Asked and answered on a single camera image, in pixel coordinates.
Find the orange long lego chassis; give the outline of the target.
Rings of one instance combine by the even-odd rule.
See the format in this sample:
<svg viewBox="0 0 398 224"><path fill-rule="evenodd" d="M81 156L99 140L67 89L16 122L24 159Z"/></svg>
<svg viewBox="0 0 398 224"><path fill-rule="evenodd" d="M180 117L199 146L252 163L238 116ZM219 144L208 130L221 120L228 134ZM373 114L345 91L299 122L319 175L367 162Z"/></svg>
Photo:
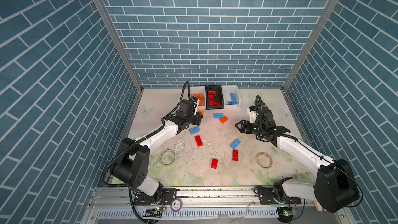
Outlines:
<svg viewBox="0 0 398 224"><path fill-rule="evenodd" d="M204 106L204 95L202 93L194 93L191 96L199 100L199 106Z"/></svg>

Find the red tall lego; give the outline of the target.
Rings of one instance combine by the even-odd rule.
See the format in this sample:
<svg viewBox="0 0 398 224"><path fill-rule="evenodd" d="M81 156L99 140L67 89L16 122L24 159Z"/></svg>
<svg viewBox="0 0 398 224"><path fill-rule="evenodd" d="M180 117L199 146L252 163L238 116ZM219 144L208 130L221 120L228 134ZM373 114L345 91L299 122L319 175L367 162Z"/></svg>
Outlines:
<svg viewBox="0 0 398 224"><path fill-rule="evenodd" d="M203 146L203 141L199 135L195 136L194 138L198 147Z"/></svg>

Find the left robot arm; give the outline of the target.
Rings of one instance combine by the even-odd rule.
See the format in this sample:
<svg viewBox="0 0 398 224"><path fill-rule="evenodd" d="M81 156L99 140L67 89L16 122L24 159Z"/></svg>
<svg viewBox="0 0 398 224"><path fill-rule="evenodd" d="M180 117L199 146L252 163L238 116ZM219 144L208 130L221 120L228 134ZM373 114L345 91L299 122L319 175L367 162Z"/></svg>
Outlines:
<svg viewBox="0 0 398 224"><path fill-rule="evenodd" d="M199 102L195 96L189 100L181 100L176 113L163 117L158 128L137 139L122 140L116 156L103 171L102 185L126 187L158 201L163 186L148 175L151 152L189 128L189 125L201 124L203 115L198 113Z"/></svg>

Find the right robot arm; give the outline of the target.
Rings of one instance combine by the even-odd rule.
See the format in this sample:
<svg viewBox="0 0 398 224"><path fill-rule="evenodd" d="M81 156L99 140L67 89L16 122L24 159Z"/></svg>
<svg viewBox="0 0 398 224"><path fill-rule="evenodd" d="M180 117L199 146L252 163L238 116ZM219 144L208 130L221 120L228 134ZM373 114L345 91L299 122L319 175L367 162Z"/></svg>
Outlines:
<svg viewBox="0 0 398 224"><path fill-rule="evenodd" d="M351 165L343 159L335 160L318 152L299 140L286 127L277 125L272 111L260 98L256 100L255 105L247 108L249 120L238 122L235 125L237 129L292 155L316 177L312 183L292 177L275 182L274 199L280 203L293 198L310 200L319 203L330 213L359 205L362 190L354 179Z"/></svg>

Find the left white bin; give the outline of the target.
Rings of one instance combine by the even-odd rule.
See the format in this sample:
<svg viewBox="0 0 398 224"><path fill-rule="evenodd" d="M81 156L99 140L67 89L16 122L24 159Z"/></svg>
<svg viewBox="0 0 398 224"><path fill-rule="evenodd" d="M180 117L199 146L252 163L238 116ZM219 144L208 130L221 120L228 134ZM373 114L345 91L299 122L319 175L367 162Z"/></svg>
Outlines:
<svg viewBox="0 0 398 224"><path fill-rule="evenodd" d="M206 109L206 97L205 97L205 87L204 86L194 86L190 87L190 96L196 97L199 101L198 110Z"/></svg>

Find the white bin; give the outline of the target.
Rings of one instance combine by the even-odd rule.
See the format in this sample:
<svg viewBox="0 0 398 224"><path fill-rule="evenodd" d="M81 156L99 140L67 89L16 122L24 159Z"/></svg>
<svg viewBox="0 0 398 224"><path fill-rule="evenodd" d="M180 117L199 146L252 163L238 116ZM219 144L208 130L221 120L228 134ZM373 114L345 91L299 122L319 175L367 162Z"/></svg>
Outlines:
<svg viewBox="0 0 398 224"><path fill-rule="evenodd" d="M224 105L223 105L224 109L241 107L241 98L238 92L238 86L226 85L226 86L221 86L221 89L224 100Z"/></svg>
<svg viewBox="0 0 398 224"><path fill-rule="evenodd" d="M196 97L199 101L198 110L206 109L206 97L205 97L205 87L204 86L194 86L190 87L190 96Z"/></svg>

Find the black middle bin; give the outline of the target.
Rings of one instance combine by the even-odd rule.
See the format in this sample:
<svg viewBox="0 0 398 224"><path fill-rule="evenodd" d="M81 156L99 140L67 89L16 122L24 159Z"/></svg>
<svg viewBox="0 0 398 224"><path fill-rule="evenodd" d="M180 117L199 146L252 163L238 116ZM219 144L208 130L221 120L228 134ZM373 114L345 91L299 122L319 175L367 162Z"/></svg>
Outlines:
<svg viewBox="0 0 398 224"><path fill-rule="evenodd" d="M205 86L205 96L207 110L224 109L224 99L221 86Z"/></svg>

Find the right white bin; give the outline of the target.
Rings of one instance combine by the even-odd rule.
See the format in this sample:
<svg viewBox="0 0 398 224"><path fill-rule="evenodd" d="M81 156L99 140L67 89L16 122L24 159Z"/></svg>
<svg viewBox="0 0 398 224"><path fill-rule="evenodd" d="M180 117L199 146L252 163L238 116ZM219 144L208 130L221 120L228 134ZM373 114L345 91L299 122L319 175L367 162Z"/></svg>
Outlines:
<svg viewBox="0 0 398 224"><path fill-rule="evenodd" d="M238 86L226 85L226 86L221 86L221 89L224 100L224 105L223 105L224 109L241 107L241 98L238 92Z"/></svg>

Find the purple tape roll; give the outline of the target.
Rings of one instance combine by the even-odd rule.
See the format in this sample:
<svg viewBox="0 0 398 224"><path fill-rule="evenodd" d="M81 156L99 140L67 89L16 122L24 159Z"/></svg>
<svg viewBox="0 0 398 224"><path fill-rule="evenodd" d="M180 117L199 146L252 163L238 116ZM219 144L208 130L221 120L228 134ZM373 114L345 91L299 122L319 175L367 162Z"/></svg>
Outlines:
<svg viewBox="0 0 398 224"><path fill-rule="evenodd" d="M179 212L182 209L182 200L181 198L175 198L171 203L170 203L170 208L172 212Z"/></svg>

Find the white pink device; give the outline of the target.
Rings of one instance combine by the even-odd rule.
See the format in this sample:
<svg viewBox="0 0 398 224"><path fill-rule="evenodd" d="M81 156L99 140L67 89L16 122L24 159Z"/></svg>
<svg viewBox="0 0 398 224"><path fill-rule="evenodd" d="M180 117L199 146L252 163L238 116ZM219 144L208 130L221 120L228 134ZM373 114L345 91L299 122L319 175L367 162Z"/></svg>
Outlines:
<svg viewBox="0 0 398 224"><path fill-rule="evenodd" d="M314 206L315 206L315 208L316 208L316 211L318 211L318 212L322 212L322 211L323 211L323 208L322 208L322 206L320 205L320 203L314 202Z"/></svg>

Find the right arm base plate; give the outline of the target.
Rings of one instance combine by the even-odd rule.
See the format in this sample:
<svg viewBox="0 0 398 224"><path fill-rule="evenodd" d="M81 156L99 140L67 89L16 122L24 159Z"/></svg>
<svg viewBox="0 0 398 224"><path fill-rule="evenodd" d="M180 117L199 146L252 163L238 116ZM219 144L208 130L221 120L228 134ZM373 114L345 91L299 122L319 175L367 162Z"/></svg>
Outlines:
<svg viewBox="0 0 398 224"><path fill-rule="evenodd" d="M275 187L272 186L256 186L254 188L254 193L258 195L261 205L270 205L270 204L299 205L302 203L300 198L287 197L280 190L275 189Z"/></svg>

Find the metal front rail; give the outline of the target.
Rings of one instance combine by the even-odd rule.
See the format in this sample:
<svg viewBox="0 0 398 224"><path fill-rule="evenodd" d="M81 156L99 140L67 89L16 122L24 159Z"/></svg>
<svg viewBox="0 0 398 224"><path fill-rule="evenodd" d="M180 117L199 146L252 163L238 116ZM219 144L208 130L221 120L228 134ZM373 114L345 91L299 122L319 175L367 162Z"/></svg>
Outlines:
<svg viewBox="0 0 398 224"><path fill-rule="evenodd" d="M188 221L221 220L236 224L245 219L273 220L277 223L308 223L310 218L320 220L331 217L339 224L353 224L354 218L348 210L342 209L334 214L318 212L314 202L301 199L299 205L270 204L261 205L253 186L211 186L177 187L177 198L182 200L182 209L172 212L170 206L134 205L125 188L96 188L84 215L84 224L118 223L137 220L137 216L157 223L177 223ZM307 217L302 211L310 211Z"/></svg>

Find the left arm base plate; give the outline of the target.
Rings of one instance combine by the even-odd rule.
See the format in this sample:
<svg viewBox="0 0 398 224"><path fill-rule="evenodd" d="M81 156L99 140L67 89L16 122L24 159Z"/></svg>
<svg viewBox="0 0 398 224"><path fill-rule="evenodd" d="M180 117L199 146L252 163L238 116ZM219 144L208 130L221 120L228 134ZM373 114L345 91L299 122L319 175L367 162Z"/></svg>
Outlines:
<svg viewBox="0 0 398 224"><path fill-rule="evenodd" d="M144 192L139 193L134 197L134 205L164 205L170 206L172 201L177 198L176 188L162 188L158 189L153 196L149 196Z"/></svg>

